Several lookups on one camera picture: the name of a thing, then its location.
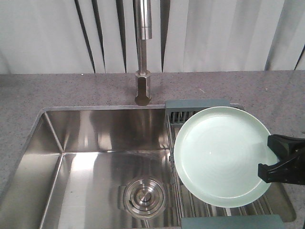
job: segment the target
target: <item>gray speckled countertop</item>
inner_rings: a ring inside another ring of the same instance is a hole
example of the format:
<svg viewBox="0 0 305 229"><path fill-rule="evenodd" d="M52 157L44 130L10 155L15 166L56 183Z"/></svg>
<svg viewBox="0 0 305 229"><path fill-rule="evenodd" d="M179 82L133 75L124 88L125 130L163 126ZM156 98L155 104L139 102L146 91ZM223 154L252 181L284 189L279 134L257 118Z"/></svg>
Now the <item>gray speckled countertop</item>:
<svg viewBox="0 0 305 229"><path fill-rule="evenodd" d="M240 103L273 134L305 138L305 71L153 73L151 104L169 99L224 98ZM134 104L134 74L0 75L0 193L22 157L40 109ZM305 186L285 185L302 228Z"/></svg>

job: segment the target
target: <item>sink drain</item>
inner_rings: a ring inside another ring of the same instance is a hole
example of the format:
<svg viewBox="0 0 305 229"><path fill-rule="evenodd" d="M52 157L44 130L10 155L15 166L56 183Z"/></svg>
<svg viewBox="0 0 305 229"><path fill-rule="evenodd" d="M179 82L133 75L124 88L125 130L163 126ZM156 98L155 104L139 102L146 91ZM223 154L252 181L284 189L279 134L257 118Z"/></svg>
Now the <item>sink drain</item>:
<svg viewBox="0 0 305 229"><path fill-rule="evenodd" d="M156 179L136 179L125 189L124 204L133 216L150 219L164 211L165 190Z"/></svg>

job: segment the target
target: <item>plate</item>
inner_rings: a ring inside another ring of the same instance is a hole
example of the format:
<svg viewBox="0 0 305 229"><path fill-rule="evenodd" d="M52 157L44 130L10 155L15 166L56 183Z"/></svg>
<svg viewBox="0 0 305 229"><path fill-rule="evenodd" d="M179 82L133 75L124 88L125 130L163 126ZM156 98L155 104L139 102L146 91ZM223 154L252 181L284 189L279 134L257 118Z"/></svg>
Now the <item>plate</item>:
<svg viewBox="0 0 305 229"><path fill-rule="evenodd" d="M176 138L174 160L186 188L200 200L234 208L258 199L270 184L258 164L277 163L267 128L251 114L212 107L193 115Z"/></svg>

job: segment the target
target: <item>faucet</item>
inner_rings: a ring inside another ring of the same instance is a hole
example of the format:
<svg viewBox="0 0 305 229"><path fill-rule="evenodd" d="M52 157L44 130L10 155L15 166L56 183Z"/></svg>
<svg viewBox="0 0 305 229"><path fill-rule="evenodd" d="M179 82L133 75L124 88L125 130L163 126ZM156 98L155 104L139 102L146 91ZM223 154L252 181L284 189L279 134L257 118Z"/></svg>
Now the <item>faucet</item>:
<svg viewBox="0 0 305 229"><path fill-rule="evenodd" d="M151 100L151 79L147 70L146 40L152 38L151 0L135 0L137 51L139 70L135 73L137 93L135 102L146 106Z"/></svg>

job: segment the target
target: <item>curtain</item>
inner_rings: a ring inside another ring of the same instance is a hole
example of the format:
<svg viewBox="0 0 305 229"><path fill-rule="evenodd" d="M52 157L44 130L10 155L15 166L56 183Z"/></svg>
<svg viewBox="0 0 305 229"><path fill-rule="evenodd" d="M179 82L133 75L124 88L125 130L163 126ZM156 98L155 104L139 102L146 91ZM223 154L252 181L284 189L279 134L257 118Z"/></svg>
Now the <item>curtain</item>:
<svg viewBox="0 0 305 229"><path fill-rule="evenodd" d="M93 73L74 1L0 1L0 73Z"/></svg>
<svg viewBox="0 0 305 229"><path fill-rule="evenodd" d="M151 0L151 72L305 70L303 0ZM134 73L133 0L0 1L0 73Z"/></svg>

